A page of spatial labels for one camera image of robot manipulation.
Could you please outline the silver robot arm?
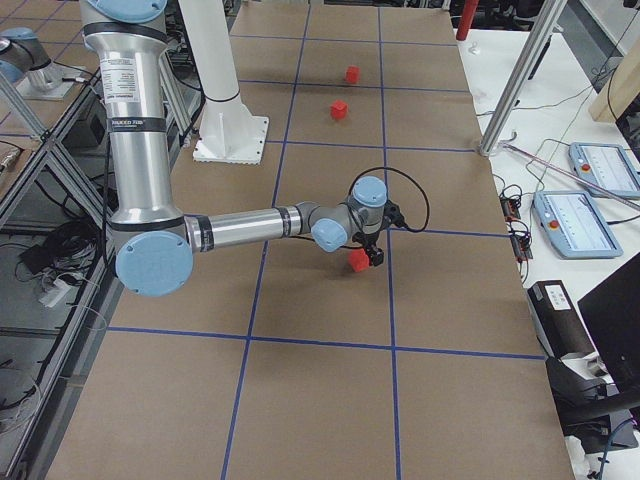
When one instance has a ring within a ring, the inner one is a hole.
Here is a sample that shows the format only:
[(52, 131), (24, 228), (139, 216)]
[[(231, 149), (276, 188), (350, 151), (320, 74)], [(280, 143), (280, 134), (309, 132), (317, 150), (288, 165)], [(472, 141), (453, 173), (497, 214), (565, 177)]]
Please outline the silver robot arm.
[[(167, 48), (162, 1), (85, 1), (83, 37), (100, 63), (119, 206), (110, 225), (116, 274), (132, 292), (170, 294), (189, 279), (198, 253), (309, 235), (326, 252), (357, 245), (369, 266), (383, 262), (377, 246), (388, 226), (384, 182), (358, 178), (334, 207), (314, 202), (196, 215), (175, 204), (170, 179), (161, 59)], [(224, 7), (219, 1), (180, 5), (204, 95), (198, 161), (257, 164), (269, 121), (242, 101)]]
[(74, 84), (73, 72), (55, 64), (27, 27), (1, 32), (1, 74), (27, 100), (61, 101)]

